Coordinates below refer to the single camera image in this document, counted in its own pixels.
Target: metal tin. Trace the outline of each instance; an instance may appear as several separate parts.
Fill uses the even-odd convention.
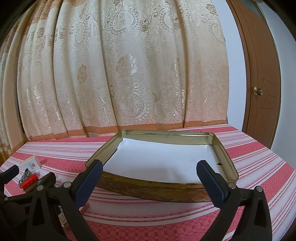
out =
[[[100,160],[104,165],[116,151],[119,143],[124,137],[135,140],[177,145],[211,145],[225,174],[227,183],[236,183],[239,177],[225,148],[216,135],[211,132],[122,130],[98,149],[85,163],[85,166],[88,167],[94,159]],[[103,172],[97,186],[123,195],[156,201],[210,201],[210,198],[201,183],[153,182]]]

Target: tablecloth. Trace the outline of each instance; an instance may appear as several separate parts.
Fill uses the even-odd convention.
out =
[[[186,128],[188,131],[214,132],[231,157],[238,173],[237,186],[263,187],[272,221],[273,241],[285,234],[296,216],[296,171],[271,150],[234,127],[223,124]],[[57,185],[72,181],[85,170],[85,161],[111,137],[91,137],[28,142],[2,166],[4,171],[26,158],[37,155],[42,168],[38,177],[54,172]],[[5,186],[5,194],[22,194],[17,182],[23,172]],[[219,213],[211,202],[167,203],[143,200],[96,187],[89,198],[84,218],[101,241],[200,240]],[[224,240],[234,233],[242,207]],[[67,232],[74,240],[71,231]]]

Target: brown wooden door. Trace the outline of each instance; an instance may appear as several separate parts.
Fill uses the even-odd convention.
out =
[[[270,148],[281,103],[281,78],[276,47],[268,25],[252,0],[227,0],[242,39],[247,72],[243,132]],[[255,95],[254,87],[263,94]]]

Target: pink and white tablecloth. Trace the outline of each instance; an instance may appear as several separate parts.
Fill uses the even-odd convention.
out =
[[[223,124],[207,127],[186,128],[188,131],[216,133],[238,173],[237,185],[253,189],[263,187],[268,201],[273,241],[285,234],[296,216],[296,171],[271,150],[238,131]],[[110,137],[91,137],[28,142],[14,153],[2,166],[4,171],[22,160],[37,155],[42,168],[39,177],[54,172],[57,184],[72,181],[85,170],[84,163]],[[7,196],[22,194],[17,182],[23,173],[5,187]],[[167,203],[142,200],[95,188],[90,208],[84,218],[101,241],[133,240],[200,240],[219,213],[211,202]],[[231,238],[242,213],[237,212],[224,240]]]

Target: gold door knob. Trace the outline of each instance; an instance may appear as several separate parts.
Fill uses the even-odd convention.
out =
[[[254,87],[254,94],[255,95],[263,95],[263,90],[258,88],[257,86]]]

